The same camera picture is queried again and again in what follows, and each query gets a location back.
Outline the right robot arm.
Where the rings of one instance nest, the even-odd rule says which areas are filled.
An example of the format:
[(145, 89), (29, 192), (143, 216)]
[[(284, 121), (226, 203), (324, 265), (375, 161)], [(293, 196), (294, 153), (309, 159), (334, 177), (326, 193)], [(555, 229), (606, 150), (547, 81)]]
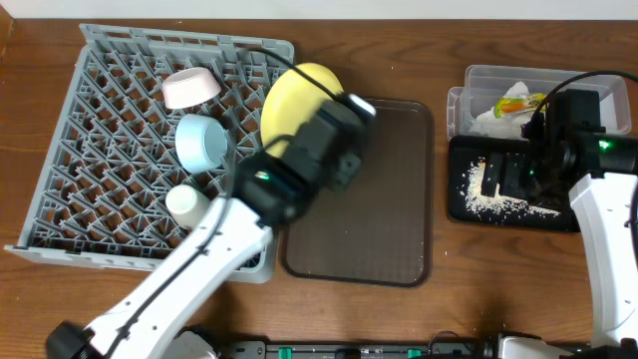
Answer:
[(491, 155), (481, 192), (572, 210), (592, 295), (590, 346), (578, 358), (637, 355), (637, 141), (607, 134), (595, 91), (550, 92), (522, 135), (519, 154)]

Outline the white bowl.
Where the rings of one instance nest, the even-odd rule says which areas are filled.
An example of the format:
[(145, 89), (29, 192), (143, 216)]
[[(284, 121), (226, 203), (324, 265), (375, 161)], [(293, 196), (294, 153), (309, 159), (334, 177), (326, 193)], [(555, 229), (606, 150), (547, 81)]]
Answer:
[(169, 75), (161, 90), (165, 106), (178, 110), (211, 100), (220, 94), (221, 87), (208, 69), (194, 67)]

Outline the light blue bowl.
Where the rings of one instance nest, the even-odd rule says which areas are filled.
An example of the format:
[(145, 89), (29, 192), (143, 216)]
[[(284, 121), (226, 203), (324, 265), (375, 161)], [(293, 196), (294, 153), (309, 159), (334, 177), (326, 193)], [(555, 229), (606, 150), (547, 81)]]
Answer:
[(189, 173), (215, 170), (227, 151), (225, 129), (213, 118), (187, 114), (177, 124), (175, 149), (181, 166)]

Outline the green snack wrapper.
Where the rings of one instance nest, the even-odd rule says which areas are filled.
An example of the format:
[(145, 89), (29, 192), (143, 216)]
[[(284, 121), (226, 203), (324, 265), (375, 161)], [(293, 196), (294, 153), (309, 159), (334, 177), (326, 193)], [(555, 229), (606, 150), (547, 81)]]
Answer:
[(542, 93), (519, 97), (502, 97), (494, 106), (494, 116), (499, 119), (514, 114), (535, 111), (545, 97), (546, 95)]

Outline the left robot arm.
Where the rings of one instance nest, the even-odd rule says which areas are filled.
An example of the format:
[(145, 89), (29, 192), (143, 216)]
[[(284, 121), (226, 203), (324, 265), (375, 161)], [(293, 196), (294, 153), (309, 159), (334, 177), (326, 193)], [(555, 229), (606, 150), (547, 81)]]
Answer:
[(295, 134), (237, 165), (187, 238), (131, 294), (86, 327), (64, 321), (49, 358), (160, 358), (184, 324), (241, 264), (308, 210), (324, 187), (346, 188), (362, 162), (375, 108), (350, 94), (325, 100)]

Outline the white napkin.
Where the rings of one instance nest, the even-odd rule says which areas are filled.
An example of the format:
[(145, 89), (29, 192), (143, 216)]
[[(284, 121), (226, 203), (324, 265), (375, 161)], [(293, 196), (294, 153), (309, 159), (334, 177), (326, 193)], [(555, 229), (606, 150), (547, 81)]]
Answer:
[(521, 140), (522, 126), (530, 121), (533, 110), (505, 114), (499, 118), (495, 113), (496, 109), (492, 107), (490, 110), (478, 115), (470, 127), (470, 134), (490, 138)]

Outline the white cup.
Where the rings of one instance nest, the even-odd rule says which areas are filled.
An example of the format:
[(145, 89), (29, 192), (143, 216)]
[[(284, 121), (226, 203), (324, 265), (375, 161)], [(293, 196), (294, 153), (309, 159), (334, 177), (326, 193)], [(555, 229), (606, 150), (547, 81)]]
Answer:
[(207, 213), (210, 200), (192, 186), (180, 184), (167, 193), (165, 205), (177, 225), (193, 229)]

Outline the yellow plate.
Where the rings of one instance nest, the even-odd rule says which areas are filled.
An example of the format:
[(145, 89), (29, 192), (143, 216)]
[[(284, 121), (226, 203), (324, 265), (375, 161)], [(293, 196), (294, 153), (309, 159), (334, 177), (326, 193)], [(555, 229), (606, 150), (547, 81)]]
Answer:
[[(303, 63), (297, 68), (335, 95), (344, 92), (342, 84), (327, 67)], [(281, 135), (295, 135), (299, 127), (310, 121), (324, 100), (330, 96), (293, 70), (287, 70), (271, 87), (262, 108), (260, 136), (264, 145)], [(287, 142), (281, 141), (267, 152), (279, 158)]]

